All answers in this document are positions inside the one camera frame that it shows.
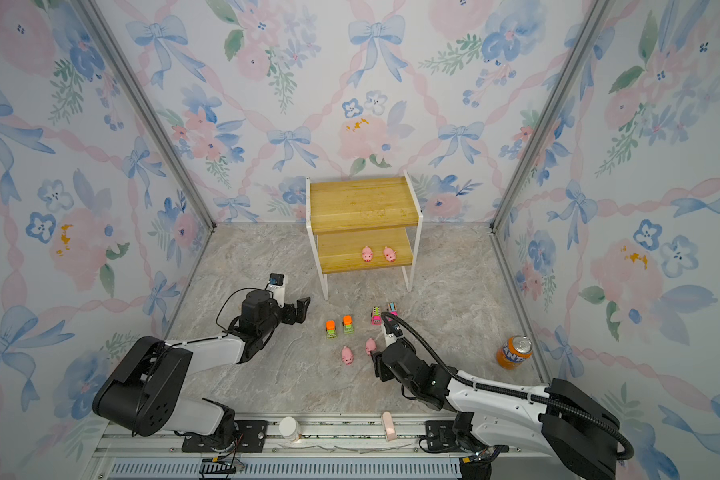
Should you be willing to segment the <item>white round cap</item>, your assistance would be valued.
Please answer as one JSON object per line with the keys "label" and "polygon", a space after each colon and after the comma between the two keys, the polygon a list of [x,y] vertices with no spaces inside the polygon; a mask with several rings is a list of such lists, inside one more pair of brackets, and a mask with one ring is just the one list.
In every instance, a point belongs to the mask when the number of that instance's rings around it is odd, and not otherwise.
{"label": "white round cap", "polygon": [[288,442],[296,442],[302,437],[300,423],[292,416],[283,417],[278,423],[280,436]]}

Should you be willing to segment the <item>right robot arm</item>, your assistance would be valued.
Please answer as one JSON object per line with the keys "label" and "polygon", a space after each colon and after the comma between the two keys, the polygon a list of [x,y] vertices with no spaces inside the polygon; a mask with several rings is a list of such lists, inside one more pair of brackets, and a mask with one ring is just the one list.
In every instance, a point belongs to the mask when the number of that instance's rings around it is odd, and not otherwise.
{"label": "right robot arm", "polygon": [[455,448],[477,455],[506,446],[554,456],[583,479],[612,479],[634,448],[614,414],[567,380],[513,387],[429,364],[403,341],[371,354],[375,376],[410,400],[455,413]]}

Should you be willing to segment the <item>orange green toy truck left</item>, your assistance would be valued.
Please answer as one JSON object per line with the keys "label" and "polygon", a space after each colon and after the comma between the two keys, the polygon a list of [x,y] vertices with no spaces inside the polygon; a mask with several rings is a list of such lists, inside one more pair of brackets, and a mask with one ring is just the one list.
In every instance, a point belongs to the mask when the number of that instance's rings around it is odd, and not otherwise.
{"label": "orange green toy truck left", "polygon": [[337,337],[337,326],[336,326],[336,322],[333,321],[333,320],[327,321],[327,322],[325,323],[325,331],[326,331],[326,336],[327,336],[329,339],[336,338],[336,337]]}

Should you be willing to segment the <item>orange green toy truck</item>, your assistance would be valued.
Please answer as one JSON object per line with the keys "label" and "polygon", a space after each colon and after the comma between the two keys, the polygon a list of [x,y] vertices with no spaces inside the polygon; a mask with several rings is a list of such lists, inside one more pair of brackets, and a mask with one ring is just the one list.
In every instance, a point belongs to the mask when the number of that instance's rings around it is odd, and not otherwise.
{"label": "orange green toy truck", "polygon": [[342,318],[343,332],[347,335],[352,334],[354,329],[353,317],[351,315],[345,315]]}
{"label": "orange green toy truck", "polygon": [[327,322],[325,323],[325,331],[326,331],[326,336],[327,336],[329,339],[336,338],[336,337],[337,337],[337,326],[336,326],[336,322],[333,321],[333,320],[327,321]]}

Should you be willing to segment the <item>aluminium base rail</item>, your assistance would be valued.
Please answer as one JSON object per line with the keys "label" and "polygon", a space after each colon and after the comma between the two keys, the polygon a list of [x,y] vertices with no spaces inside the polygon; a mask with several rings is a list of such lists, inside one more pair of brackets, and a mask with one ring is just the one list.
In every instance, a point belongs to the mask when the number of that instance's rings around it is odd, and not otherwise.
{"label": "aluminium base rail", "polygon": [[396,437],[378,414],[296,416],[298,439],[280,432],[281,414],[240,414],[266,426],[253,442],[215,462],[183,451],[182,439],[161,431],[133,436],[110,425],[86,467],[85,479],[571,479],[551,455],[510,447],[488,466],[464,464],[461,453],[437,453],[424,440],[423,414],[395,414]]}

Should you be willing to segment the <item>pink eraser block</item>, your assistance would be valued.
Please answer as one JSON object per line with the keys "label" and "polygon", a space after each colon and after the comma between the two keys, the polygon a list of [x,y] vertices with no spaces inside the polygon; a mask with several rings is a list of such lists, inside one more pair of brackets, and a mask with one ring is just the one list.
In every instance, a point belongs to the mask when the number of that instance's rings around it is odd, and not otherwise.
{"label": "pink eraser block", "polygon": [[389,411],[385,411],[381,415],[381,422],[384,429],[384,435],[387,442],[392,442],[397,439],[397,430],[394,424],[394,420]]}

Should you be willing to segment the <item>pink toy pig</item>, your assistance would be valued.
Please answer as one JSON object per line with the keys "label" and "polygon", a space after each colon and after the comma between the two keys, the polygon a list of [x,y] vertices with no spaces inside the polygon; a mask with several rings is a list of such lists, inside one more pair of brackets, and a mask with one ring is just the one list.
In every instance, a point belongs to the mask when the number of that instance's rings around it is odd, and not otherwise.
{"label": "pink toy pig", "polygon": [[345,365],[351,365],[354,361],[352,350],[348,346],[344,346],[341,350],[341,360]]}
{"label": "pink toy pig", "polygon": [[361,250],[361,258],[365,263],[370,263],[373,260],[374,253],[369,246],[365,246]]}
{"label": "pink toy pig", "polygon": [[389,246],[384,247],[383,255],[387,262],[394,263],[397,260],[396,251]]}
{"label": "pink toy pig", "polygon": [[368,356],[377,350],[377,344],[373,338],[369,338],[365,343],[365,351]]}

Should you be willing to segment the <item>white frame wooden shelf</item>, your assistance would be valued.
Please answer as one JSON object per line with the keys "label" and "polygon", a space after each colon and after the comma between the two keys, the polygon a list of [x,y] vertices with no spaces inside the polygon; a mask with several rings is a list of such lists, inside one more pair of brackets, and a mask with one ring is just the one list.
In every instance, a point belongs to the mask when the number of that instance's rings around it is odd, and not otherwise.
{"label": "white frame wooden shelf", "polygon": [[[423,209],[408,173],[401,176],[335,182],[305,180],[306,229],[325,299],[332,274],[399,268],[413,290],[423,227]],[[369,246],[373,260],[361,258]],[[387,262],[383,249],[397,253]]]}

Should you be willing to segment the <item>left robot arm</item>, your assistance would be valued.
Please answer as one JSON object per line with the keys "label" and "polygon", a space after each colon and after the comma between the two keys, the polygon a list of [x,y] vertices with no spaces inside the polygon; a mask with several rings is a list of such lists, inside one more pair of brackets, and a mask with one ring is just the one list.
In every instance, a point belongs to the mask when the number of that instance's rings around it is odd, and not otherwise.
{"label": "left robot arm", "polygon": [[153,336],[137,340],[95,395],[93,412],[134,436],[169,430],[211,451],[233,449],[242,438],[235,411],[218,401],[184,396],[185,380],[250,361],[278,326],[303,323],[311,303],[309,297],[286,303],[283,290],[275,285],[245,291],[240,313],[218,335],[173,342]]}

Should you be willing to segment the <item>orange soda can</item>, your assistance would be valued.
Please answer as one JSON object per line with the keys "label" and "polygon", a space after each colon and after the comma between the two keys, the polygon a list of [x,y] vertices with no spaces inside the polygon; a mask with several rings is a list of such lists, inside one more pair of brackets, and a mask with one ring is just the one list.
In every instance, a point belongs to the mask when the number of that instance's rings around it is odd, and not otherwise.
{"label": "orange soda can", "polygon": [[497,364],[507,370],[514,370],[530,359],[533,354],[533,343],[527,336],[510,337],[496,352]]}

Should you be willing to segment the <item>aluminium corner post right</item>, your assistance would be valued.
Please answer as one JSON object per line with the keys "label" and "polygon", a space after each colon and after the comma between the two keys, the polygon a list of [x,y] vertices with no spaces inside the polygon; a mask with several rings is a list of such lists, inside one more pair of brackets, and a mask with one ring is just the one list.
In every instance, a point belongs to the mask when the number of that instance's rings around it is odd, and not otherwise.
{"label": "aluminium corner post right", "polygon": [[572,49],[560,71],[560,75],[550,95],[541,110],[539,124],[531,136],[527,147],[520,156],[517,169],[510,178],[508,187],[502,197],[500,207],[497,209],[490,223],[491,232],[496,235],[508,221],[514,200],[521,190],[524,178],[532,168],[536,156],[542,150],[547,135],[553,130],[557,116],[563,108],[570,94],[572,83],[583,68],[586,57],[591,52],[596,37],[600,34],[603,22],[611,8],[612,2],[607,0],[593,1],[588,14],[575,37]]}

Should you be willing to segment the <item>aluminium corner post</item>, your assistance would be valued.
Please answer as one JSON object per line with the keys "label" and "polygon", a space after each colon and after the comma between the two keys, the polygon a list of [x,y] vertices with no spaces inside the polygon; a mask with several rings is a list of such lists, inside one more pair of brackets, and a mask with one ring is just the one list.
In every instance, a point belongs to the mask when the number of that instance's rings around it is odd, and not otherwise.
{"label": "aluminium corner post", "polygon": [[213,232],[216,222],[211,218],[209,209],[190,178],[189,171],[177,156],[168,133],[163,128],[156,110],[140,85],[135,71],[125,57],[101,10],[95,1],[72,1],[71,4],[92,35],[96,46],[112,66],[118,80],[122,82],[124,92],[134,107],[138,119],[142,121],[189,203],[198,213],[205,227]]}
{"label": "aluminium corner post", "polygon": [[572,83],[583,68],[586,57],[591,52],[596,37],[600,34],[603,22],[611,8],[612,2],[607,0],[593,1],[588,14],[575,37],[572,49],[560,71],[560,75],[550,95],[541,110],[539,124],[531,136],[527,147],[520,156],[517,169],[510,178],[508,187],[502,197],[500,207],[497,209],[490,223],[491,232],[496,235],[508,221],[514,200],[521,190],[524,178],[532,168],[536,156],[542,150],[547,135],[553,130],[557,116],[563,108],[570,94]]}

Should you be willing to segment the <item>orange green toy truck right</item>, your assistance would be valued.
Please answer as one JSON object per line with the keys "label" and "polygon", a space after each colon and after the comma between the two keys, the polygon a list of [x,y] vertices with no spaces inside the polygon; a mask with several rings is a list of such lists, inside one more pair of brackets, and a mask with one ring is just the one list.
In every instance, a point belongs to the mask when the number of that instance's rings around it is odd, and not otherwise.
{"label": "orange green toy truck right", "polygon": [[347,335],[352,334],[354,329],[353,317],[351,315],[345,315],[342,318],[343,332]]}

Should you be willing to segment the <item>pink green toy truck left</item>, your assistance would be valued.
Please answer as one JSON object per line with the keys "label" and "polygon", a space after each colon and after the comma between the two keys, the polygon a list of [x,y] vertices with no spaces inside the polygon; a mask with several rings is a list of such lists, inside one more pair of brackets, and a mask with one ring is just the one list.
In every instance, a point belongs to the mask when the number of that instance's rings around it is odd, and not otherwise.
{"label": "pink green toy truck left", "polygon": [[381,318],[381,308],[379,306],[374,306],[372,308],[371,312],[371,324],[375,326],[379,326],[382,324],[382,318]]}

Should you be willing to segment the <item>aluminium corner post left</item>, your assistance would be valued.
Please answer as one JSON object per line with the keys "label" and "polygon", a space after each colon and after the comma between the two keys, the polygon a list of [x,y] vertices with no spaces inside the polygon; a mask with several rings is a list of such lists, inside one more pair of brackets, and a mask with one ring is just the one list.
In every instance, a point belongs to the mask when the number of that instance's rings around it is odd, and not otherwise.
{"label": "aluminium corner post left", "polygon": [[213,232],[216,222],[211,218],[209,209],[190,178],[189,171],[177,156],[168,133],[163,128],[156,110],[140,85],[135,71],[125,57],[101,10],[95,1],[72,1],[71,4],[92,35],[96,46],[112,66],[118,80],[122,82],[124,92],[134,107],[138,119],[142,121],[189,203],[198,213],[205,227]]}

